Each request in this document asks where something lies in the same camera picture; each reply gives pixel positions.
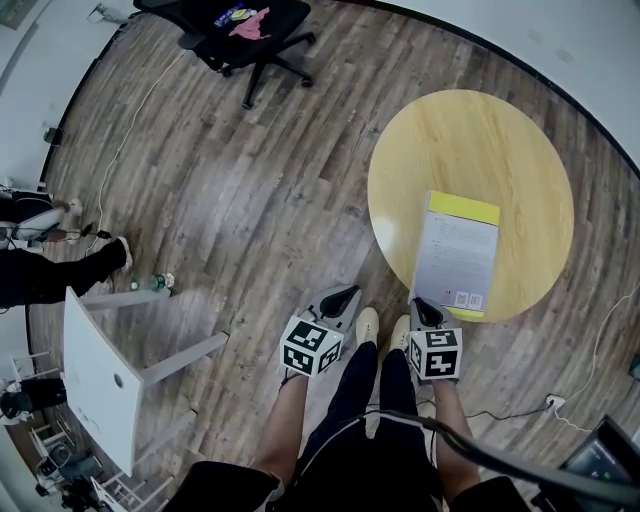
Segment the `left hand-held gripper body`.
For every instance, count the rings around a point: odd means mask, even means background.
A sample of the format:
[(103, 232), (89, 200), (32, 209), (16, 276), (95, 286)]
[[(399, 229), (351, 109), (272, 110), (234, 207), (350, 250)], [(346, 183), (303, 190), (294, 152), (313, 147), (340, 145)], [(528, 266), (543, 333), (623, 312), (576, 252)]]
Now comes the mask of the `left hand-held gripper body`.
[(341, 357), (361, 298), (357, 285), (338, 285), (314, 295), (305, 309), (290, 317), (281, 335), (281, 365), (307, 377), (325, 372)]

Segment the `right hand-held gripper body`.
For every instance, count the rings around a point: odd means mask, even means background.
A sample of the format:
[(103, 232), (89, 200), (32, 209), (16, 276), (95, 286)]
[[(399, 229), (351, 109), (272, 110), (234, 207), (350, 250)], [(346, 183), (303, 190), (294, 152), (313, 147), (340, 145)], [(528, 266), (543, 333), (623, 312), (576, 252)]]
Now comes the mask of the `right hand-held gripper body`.
[(410, 303), (408, 358), (421, 382), (458, 381), (462, 330), (453, 315), (437, 303), (415, 297)]

